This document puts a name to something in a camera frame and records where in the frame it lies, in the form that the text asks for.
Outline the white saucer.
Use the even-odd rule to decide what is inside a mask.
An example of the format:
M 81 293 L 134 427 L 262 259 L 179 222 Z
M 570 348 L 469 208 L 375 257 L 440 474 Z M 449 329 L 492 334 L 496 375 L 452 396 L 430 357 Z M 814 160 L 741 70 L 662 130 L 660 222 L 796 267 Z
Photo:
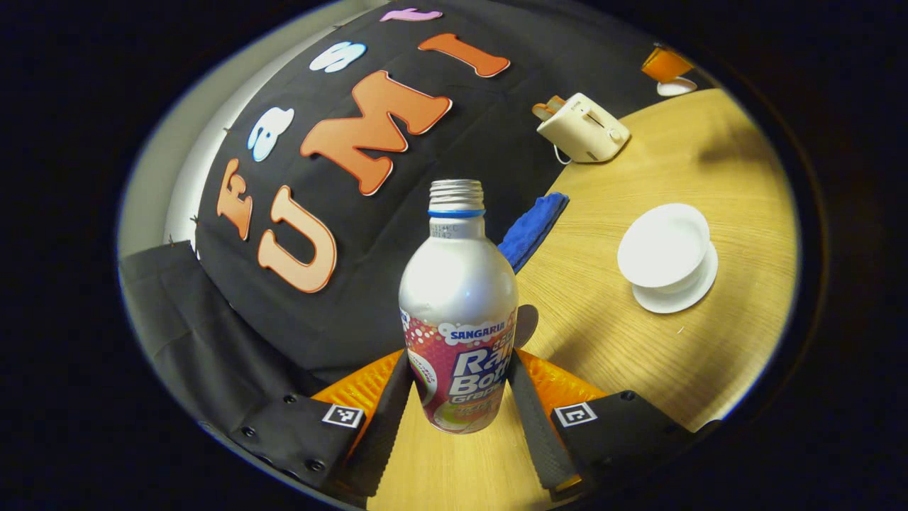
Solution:
M 693 307 L 701 298 L 706 297 L 716 281 L 718 268 L 716 246 L 709 242 L 701 264 L 683 282 L 664 288 L 632 284 L 631 291 L 645 310 L 655 314 L 674 314 Z

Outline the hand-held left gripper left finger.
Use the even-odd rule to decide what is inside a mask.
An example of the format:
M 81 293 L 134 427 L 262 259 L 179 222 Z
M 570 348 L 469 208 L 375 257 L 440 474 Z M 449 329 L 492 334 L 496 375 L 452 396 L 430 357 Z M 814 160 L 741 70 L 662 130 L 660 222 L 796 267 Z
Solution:
M 208 422 L 230 446 L 320 495 L 375 497 L 411 390 L 404 349 L 306 368 L 273 350 L 208 351 Z

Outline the white toaster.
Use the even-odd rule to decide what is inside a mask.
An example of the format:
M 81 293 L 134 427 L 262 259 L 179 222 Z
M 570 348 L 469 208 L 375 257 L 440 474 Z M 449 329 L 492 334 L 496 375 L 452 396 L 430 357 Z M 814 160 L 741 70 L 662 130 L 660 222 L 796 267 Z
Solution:
M 615 158 L 631 139 L 630 130 L 586 94 L 576 93 L 536 133 L 570 162 L 601 164 Z

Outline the blue towel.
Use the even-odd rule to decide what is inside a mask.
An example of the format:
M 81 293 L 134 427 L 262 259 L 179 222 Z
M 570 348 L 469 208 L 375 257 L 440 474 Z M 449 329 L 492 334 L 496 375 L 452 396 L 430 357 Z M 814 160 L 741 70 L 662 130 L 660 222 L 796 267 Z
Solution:
M 497 247 L 515 274 L 518 274 L 532 258 L 569 203 L 570 198 L 562 193 L 550 193 L 539 197 L 533 206 L 509 227 L 503 241 Z

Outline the silver water bottle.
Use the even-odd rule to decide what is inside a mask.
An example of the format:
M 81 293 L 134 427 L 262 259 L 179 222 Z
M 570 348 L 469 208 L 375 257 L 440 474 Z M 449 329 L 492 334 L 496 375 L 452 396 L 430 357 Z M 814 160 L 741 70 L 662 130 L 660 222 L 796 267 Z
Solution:
M 479 181 L 434 181 L 428 217 L 428 238 L 399 285 L 406 357 L 428 423 L 449 434 L 472 434 L 488 427 L 502 405 L 518 284 L 486 236 Z

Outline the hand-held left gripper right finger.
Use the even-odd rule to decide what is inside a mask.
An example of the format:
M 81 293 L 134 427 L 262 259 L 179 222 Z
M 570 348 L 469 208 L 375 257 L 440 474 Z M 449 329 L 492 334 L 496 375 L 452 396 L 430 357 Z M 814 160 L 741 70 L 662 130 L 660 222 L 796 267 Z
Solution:
M 508 381 L 542 488 L 559 502 L 616 491 L 661 469 L 720 426 L 681 426 L 632 390 L 601 391 L 516 349 Z

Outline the white teacup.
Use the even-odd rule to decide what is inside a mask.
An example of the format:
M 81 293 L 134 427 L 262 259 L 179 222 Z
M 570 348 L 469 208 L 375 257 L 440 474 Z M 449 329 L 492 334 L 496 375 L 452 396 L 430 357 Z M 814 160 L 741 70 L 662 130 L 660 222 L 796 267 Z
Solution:
M 701 273 L 710 243 L 710 227 L 700 210 L 662 204 L 626 230 L 617 248 L 617 267 L 636 287 L 681 289 Z

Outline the dark round coaster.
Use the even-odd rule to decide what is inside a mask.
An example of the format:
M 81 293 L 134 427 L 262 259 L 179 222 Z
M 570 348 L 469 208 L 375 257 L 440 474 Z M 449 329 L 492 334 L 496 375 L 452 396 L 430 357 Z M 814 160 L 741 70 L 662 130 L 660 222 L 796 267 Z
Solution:
M 532 339 L 538 326 L 539 313 L 535 305 L 523 304 L 518 307 L 516 314 L 514 349 L 520 349 Z

